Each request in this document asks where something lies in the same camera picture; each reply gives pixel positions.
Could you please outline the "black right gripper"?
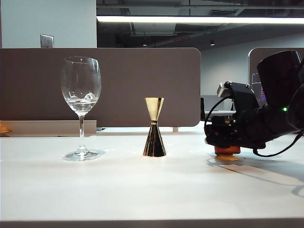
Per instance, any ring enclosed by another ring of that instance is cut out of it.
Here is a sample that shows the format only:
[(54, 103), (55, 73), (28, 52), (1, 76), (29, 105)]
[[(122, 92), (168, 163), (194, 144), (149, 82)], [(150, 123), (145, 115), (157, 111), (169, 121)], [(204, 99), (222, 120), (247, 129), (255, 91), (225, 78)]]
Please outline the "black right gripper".
[(281, 107), (268, 104), (255, 109), (240, 111), (231, 115), (215, 115), (212, 124), (204, 127), (205, 142), (214, 146), (241, 146), (252, 149), (263, 149), (266, 142), (280, 136), (293, 133), (295, 129), (286, 119), (287, 112)]

